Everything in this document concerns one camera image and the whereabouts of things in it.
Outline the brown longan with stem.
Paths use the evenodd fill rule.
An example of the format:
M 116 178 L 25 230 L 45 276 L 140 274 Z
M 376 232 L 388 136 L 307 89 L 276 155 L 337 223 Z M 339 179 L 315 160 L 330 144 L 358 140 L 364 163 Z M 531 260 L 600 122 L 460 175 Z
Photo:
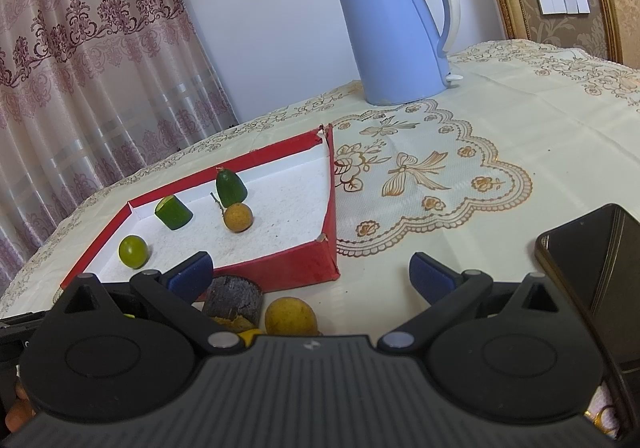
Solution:
M 253 212 L 250 207 L 242 202 L 233 203 L 228 208 L 225 208 L 222 203 L 211 192 L 210 196 L 218 205 L 220 209 L 224 226 L 235 234 L 246 231 L 254 223 Z

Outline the black smartphone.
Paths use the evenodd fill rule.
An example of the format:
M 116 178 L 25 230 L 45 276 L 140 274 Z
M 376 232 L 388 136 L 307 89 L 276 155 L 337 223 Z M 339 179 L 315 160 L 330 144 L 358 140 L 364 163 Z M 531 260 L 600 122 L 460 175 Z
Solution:
M 639 428 L 639 222 L 608 203 L 543 232 L 535 256 L 604 350 L 608 387 L 627 431 Z

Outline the green cucumber end piece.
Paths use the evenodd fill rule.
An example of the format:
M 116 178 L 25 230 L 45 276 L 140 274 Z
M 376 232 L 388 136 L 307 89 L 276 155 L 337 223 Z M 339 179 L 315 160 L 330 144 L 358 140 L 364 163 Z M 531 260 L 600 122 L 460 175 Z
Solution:
M 228 168 L 218 168 L 216 176 L 218 199 L 224 208 L 243 203 L 248 192 L 240 176 Z

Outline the green round fruit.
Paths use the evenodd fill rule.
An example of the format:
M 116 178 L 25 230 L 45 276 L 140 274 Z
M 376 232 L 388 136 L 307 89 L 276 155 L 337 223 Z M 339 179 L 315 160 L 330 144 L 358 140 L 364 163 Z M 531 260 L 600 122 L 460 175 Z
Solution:
M 125 266 L 138 269 L 149 259 L 150 253 L 146 242 L 135 234 L 122 239 L 118 246 L 118 257 Z

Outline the blue electric kettle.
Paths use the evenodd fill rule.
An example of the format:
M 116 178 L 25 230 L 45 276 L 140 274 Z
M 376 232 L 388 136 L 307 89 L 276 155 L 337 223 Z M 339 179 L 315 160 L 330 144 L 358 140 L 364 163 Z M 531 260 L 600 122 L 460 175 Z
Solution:
M 450 71 L 460 0 L 442 0 L 436 26 L 426 0 L 340 0 L 364 98 L 375 106 L 435 96 L 462 76 Z

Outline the cream embroidered tablecloth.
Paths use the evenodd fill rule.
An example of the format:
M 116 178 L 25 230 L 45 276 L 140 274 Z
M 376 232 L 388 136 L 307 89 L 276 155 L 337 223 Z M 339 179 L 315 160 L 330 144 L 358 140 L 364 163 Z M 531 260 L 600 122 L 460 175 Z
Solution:
M 639 75 L 578 49 L 489 42 L 454 56 L 440 95 L 375 107 L 350 82 L 173 153 L 87 200 L 29 260 L 1 302 L 2 416 L 9 447 L 634 447 L 608 387 L 604 350 L 535 256 L 543 232 L 608 203 L 639 221 Z M 149 413 L 77 422 L 38 411 L 20 377 L 29 339 L 63 279 L 129 200 L 320 126 L 333 130 L 333 281 L 265 292 L 239 353 L 206 358 Z M 497 282 L 549 278 L 603 361 L 588 409 L 551 423 L 503 423 L 445 397 L 413 356 L 378 340 L 428 309 L 409 262 L 425 253 Z M 300 298 L 317 336 L 271 335 L 265 312 Z

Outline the dark eggplant piece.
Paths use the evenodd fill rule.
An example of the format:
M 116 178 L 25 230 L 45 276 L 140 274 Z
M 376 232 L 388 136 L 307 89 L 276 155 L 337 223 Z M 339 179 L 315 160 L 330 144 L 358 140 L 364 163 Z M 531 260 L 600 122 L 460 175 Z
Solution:
M 202 312 L 232 332 L 259 327 L 262 316 L 262 289 L 248 279 L 215 277 L 209 286 Z

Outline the patterned pink curtain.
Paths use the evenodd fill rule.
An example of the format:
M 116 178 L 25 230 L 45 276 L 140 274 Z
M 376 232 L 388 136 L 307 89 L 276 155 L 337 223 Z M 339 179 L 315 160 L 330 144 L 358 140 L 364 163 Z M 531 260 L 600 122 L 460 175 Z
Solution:
M 1 0 L 1 280 L 97 191 L 232 127 L 183 0 Z

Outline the yellow brown longan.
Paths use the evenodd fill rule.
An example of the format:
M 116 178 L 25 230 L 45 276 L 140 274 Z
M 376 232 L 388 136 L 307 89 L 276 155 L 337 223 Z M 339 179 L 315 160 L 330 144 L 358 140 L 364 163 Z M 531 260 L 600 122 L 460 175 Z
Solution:
M 271 335 L 317 336 L 320 334 L 314 310 L 300 298 L 277 298 L 265 312 L 265 329 Z

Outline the red shallow cardboard tray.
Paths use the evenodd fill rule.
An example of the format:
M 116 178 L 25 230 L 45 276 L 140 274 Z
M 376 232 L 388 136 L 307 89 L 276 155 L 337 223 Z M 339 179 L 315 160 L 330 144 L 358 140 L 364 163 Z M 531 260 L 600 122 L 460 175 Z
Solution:
M 130 234 L 151 249 L 145 266 L 161 272 L 205 251 L 216 274 L 254 281 L 265 292 L 293 290 L 333 281 L 336 216 L 333 130 L 320 126 L 242 154 L 224 164 L 247 186 L 254 223 L 235 234 L 224 222 L 216 198 L 216 166 L 210 166 L 129 200 L 112 217 L 62 281 L 68 286 L 82 272 L 101 281 L 126 281 L 134 270 L 117 255 Z M 186 226 L 168 229 L 154 208 L 174 194 L 193 213 Z

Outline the green cucumber cylinder piece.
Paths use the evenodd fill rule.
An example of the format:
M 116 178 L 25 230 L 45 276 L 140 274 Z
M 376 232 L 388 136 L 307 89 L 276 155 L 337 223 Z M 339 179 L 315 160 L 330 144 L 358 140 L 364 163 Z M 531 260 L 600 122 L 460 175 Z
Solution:
M 186 226 L 193 213 L 177 196 L 171 194 L 155 205 L 154 215 L 170 230 Z

